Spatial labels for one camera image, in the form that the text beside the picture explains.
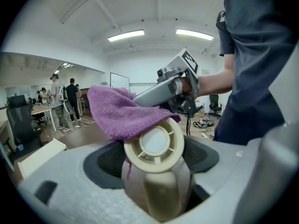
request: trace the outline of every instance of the purple towel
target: purple towel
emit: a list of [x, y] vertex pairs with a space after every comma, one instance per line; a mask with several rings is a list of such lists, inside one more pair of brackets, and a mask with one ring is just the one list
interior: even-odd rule
[[92, 86], [88, 100], [94, 120], [115, 140], [128, 140], [149, 130], [166, 118], [179, 122], [180, 116], [159, 107], [140, 107], [135, 94], [125, 88]]

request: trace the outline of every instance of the whiteboard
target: whiteboard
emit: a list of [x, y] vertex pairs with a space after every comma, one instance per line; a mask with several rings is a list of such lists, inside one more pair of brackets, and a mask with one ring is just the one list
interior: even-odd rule
[[130, 79], [121, 75], [110, 73], [110, 86], [116, 88], [126, 88], [130, 91], [129, 88]]

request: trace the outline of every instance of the sneaker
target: sneaker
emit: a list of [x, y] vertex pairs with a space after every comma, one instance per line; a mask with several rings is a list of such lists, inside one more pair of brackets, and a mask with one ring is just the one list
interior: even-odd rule
[[66, 132], [66, 131], [70, 131], [71, 129], [68, 127], [68, 128], [64, 128], [62, 131], [63, 132]]

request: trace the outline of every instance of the ceiling light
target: ceiling light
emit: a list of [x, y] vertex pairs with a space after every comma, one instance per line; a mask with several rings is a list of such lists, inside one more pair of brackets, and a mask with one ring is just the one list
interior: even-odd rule
[[191, 35], [191, 36], [195, 36], [195, 37], [199, 37], [199, 38], [203, 38], [203, 39], [207, 39], [207, 40], [212, 40], [214, 37], [211, 35], [206, 35], [200, 32], [193, 32], [193, 31], [188, 31], [188, 30], [182, 30], [182, 29], [177, 29], [177, 34], [181, 34], [181, 35]]
[[124, 34], [112, 36], [112, 37], [109, 37], [108, 40], [111, 41], [111, 42], [114, 42], [114, 41], [117, 41], [117, 40], [120, 40], [120, 39], [132, 37], [132, 36], [137, 36], [137, 35], [144, 35], [144, 30], [138, 30], [138, 31], [134, 31], [134, 32], [127, 32], [127, 33], [124, 33]]

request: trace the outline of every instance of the black shirt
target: black shirt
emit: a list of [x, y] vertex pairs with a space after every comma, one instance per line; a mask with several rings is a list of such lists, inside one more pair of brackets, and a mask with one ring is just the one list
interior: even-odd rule
[[76, 93], [78, 93], [78, 88], [73, 85], [70, 84], [67, 88], [66, 88], [66, 93], [67, 93], [67, 98], [70, 102], [77, 102], [77, 95]]
[[283, 20], [273, 0], [224, 0], [216, 26], [220, 55], [235, 55], [235, 81], [217, 141], [246, 145], [284, 122], [269, 92], [297, 42]]

